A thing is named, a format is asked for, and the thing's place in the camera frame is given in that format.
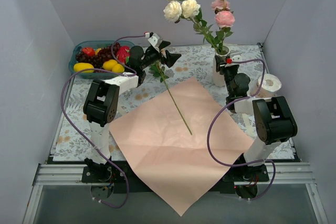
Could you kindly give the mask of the pink rose flower stem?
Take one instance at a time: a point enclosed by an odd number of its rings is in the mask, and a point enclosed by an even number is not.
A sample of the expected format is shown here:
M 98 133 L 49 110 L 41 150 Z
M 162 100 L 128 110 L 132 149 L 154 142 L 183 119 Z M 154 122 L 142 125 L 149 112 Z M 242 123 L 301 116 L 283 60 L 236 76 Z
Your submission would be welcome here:
M 214 0 L 211 3 L 211 9 L 215 14 L 214 20 L 218 27 L 215 31 L 214 48 L 218 54 L 224 55 L 228 52 L 224 49 L 224 40 L 233 34 L 231 28 L 235 23 L 234 11 L 231 10 L 228 0 Z

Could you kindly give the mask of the white rose flower stem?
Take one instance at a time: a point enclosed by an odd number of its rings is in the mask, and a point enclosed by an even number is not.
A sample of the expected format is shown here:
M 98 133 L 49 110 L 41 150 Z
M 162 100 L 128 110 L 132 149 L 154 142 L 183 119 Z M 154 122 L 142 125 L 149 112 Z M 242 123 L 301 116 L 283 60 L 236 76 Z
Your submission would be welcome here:
M 193 23 L 193 29 L 198 35 L 202 35 L 204 41 L 208 42 L 215 52 L 221 55 L 228 53 L 228 49 L 224 46 L 223 31 L 219 31 L 218 36 L 212 35 L 211 25 L 204 19 L 201 5 L 197 0 L 166 0 L 168 1 L 163 10 L 166 20 L 179 23 L 181 20 L 187 20 Z

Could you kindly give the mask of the peach bud flower stem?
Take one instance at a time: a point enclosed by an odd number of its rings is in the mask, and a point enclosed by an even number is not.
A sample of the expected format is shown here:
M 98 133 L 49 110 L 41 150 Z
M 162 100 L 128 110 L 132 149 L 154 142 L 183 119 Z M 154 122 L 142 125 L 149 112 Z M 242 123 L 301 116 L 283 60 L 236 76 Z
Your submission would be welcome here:
M 186 119 L 184 118 L 184 115 L 182 114 L 178 104 L 175 101 L 175 98 L 173 97 L 172 92 L 170 91 L 170 87 L 167 83 L 167 79 L 169 79 L 170 77 L 165 74 L 165 67 L 163 66 L 163 64 L 160 63 L 159 61 L 156 61 L 155 63 L 151 64 L 150 71 L 152 72 L 154 77 L 159 78 L 160 82 L 165 85 L 165 88 L 166 88 L 172 102 L 174 103 L 174 106 L 177 109 L 181 119 L 183 120 L 184 125 L 186 126 L 190 135 L 193 135 L 191 128 L 189 127 Z

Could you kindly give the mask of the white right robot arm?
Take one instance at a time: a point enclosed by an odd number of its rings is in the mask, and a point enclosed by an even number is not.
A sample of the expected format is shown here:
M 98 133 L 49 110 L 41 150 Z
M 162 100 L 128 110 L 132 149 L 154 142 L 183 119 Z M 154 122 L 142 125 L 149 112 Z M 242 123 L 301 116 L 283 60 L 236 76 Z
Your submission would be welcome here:
M 298 127 L 285 97 L 259 98 L 259 90 L 249 93 L 250 77 L 238 71 L 243 63 L 238 53 L 214 58 L 214 71 L 225 82 L 228 92 L 225 108 L 232 113 L 253 115 L 257 133 L 251 147 L 230 165 L 223 180 L 267 181 L 265 162 L 269 161 L 269 155 L 281 143 L 296 136 Z

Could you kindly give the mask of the pink wrapping paper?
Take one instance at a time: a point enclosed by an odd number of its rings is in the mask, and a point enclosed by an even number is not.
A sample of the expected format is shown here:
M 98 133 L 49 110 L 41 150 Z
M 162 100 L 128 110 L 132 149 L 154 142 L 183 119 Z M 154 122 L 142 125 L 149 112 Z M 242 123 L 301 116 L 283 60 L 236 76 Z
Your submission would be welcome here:
M 142 103 L 109 127 L 134 173 L 179 215 L 210 190 L 253 140 L 189 78 Z

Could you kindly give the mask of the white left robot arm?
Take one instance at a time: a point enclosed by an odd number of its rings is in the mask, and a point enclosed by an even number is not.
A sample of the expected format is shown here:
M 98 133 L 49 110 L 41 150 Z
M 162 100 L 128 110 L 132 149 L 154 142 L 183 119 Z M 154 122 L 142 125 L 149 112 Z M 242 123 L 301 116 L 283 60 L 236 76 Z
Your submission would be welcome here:
M 157 51 L 153 46 L 146 50 L 134 46 L 130 49 L 126 66 L 135 70 L 136 76 L 121 75 L 110 80 L 93 80 L 83 108 L 89 121 L 92 143 L 92 154 L 90 158 L 85 159 L 85 164 L 90 175 L 98 181 L 106 182 L 113 175 L 111 164 L 108 162 L 111 159 L 109 125 L 117 113 L 119 95 L 143 83 L 146 67 L 158 62 L 170 68 L 181 56 L 166 49 Z

